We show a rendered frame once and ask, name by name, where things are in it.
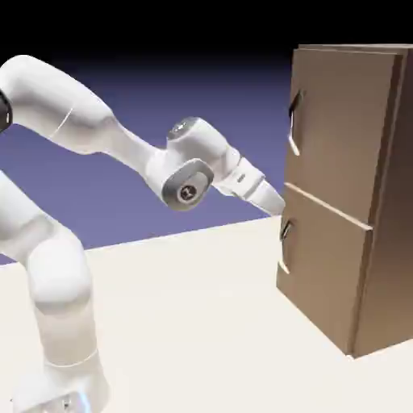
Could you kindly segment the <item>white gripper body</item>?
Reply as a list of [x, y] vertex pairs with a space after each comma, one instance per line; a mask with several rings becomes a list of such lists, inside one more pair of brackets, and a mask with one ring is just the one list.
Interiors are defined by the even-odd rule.
[[265, 179], [258, 184], [247, 201], [267, 215], [282, 215], [285, 208], [282, 196]]

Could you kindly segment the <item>short brown cabinet door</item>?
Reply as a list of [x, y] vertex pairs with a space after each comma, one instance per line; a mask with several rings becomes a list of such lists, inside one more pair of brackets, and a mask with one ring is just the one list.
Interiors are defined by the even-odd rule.
[[278, 289], [343, 353], [351, 353], [372, 226], [285, 184], [282, 225], [294, 226], [286, 239], [290, 274], [278, 265]]

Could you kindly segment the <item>tall brown cabinet door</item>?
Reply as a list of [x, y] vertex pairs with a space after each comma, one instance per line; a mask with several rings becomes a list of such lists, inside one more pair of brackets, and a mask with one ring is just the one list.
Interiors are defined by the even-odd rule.
[[300, 48], [291, 101], [298, 89], [294, 138], [285, 181], [371, 224], [379, 155], [389, 135], [403, 56], [396, 52]]

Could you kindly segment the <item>brown wooden cabinet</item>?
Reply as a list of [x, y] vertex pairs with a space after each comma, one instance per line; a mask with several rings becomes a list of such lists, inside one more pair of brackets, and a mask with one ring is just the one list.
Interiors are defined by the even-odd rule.
[[396, 52], [403, 65], [382, 144], [351, 357], [413, 339], [413, 44], [304, 44], [300, 48]]

